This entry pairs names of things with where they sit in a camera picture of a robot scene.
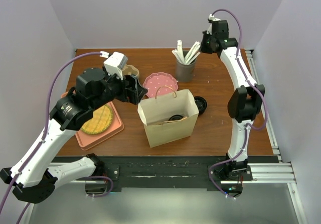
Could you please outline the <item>beige paper takeout bag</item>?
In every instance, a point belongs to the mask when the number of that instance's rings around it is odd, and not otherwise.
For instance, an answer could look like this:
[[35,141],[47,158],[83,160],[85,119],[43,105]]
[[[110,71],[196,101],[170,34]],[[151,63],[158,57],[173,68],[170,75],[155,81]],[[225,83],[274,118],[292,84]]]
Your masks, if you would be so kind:
[[[199,111],[194,96],[188,89],[142,100],[137,112],[151,148],[192,135]],[[173,115],[184,115],[181,122],[150,126],[155,122],[168,121]]]

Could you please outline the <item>black coffee cup lid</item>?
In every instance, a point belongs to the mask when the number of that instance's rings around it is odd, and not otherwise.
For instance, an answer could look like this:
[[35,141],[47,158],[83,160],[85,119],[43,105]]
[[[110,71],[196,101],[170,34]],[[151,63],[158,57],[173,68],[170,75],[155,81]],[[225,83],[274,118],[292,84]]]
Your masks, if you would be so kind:
[[169,122],[176,122],[176,121],[181,121],[181,120],[184,120],[186,119],[187,116],[184,116],[184,115],[173,115],[169,118]]

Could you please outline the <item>beige cardboard cup carrier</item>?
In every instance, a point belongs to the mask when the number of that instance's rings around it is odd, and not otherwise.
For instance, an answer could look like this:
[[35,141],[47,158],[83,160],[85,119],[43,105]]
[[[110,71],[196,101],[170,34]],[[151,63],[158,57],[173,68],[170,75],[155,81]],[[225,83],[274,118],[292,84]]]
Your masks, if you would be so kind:
[[158,125],[164,125],[164,124],[168,124],[168,123],[176,123],[176,122],[181,122],[185,119],[188,119],[188,117],[183,117],[181,119],[177,119],[177,120],[168,120],[168,121],[162,121],[162,122],[155,122],[155,123],[152,123],[152,124],[149,124],[150,126],[158,126]]

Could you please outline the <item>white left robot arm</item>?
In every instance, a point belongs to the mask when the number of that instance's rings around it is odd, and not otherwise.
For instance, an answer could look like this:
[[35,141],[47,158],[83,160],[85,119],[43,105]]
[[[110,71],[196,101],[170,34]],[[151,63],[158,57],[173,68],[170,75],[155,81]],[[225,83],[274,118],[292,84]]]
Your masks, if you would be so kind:
[[67,95],[57,101],[47,127],[26,155],[15,166],[1,170],[1,179],[18,200],[40,203],[73,180],[103,178],[105,164],[95,154],[61,167],[49,165],[64,144],[93,118],[95,110],[114,99],[137,105],[146,94],[147,89],[135,75],[119,77],[105,68],[86,69]]

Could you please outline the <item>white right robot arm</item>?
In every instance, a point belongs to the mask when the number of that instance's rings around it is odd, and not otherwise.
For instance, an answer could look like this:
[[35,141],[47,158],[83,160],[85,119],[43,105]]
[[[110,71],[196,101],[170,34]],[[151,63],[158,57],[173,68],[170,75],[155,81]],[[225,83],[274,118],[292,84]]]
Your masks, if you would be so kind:
[[228,22],[210,17],[210,26],[203,32],[201,52],[216,53],[228,70],[234,92],[227,104],[232,119],[231,144],[222,163],[212,172],[222,179],[235,180],[246,172],[248,140],[254,120],[261,110],[265,87],[257,84],[249,73],[235,38],[229,37]]

